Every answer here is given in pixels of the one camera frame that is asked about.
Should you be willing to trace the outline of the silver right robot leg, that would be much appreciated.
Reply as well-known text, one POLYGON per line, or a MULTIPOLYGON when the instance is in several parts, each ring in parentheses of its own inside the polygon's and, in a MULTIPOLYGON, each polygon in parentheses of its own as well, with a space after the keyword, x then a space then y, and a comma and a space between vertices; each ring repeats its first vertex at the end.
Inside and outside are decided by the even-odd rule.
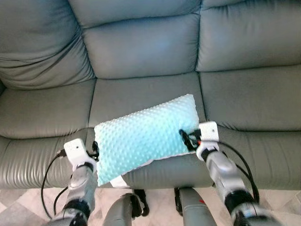
POLYGON ((191 187, 175 188, 176 210, 183 226, 217 226, 203 198, 191 187))

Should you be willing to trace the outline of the silver robot leg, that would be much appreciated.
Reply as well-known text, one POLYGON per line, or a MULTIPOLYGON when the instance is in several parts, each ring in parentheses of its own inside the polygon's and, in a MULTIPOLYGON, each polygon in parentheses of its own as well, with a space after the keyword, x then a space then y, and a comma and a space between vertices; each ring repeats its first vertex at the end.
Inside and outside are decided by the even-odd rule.
POLYGON ((203 198, 191 187, 175 188, 176 210, 183 226, 217 226, 203 198))
POLYGON ((114 202, 103 220, 103 226, 132 226, 133 220, 146 217, 149 204, 143 189, 134 189, 133 193, 123 194, 114 202))

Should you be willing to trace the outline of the silver left robot leg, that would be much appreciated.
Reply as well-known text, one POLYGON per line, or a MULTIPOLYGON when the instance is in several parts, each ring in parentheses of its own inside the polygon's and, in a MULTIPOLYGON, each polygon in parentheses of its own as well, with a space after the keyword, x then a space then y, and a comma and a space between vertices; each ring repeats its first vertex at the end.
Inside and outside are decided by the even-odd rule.
POLYGON ((132 226, 133 220, 146 217, 149 204, 143 189, 134 189, 133 193, 123 194, 114 202, 103 220, 103 226, 132 226))

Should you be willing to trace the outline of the teal dotted minky pillow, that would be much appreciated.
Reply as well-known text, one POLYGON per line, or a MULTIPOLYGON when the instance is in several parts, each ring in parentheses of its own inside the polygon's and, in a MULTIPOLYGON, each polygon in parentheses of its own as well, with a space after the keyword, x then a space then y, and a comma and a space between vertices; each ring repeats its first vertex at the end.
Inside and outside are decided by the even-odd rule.
POLYGON ((98 185, 126 186, 122 175, 154 160, 189 153, 179 131, 191 133, 198 123, 194 96, 187 94, 98 124, 98 185))

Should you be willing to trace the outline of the green leather sofa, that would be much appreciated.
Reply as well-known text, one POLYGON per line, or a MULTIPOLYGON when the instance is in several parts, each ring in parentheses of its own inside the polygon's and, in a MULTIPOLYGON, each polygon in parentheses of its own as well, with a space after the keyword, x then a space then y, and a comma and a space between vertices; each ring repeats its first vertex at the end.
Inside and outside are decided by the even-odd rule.
POLYGON ((301 189, 301 0, 0 0, 0 189, 192 94, 261 189, 301 189))

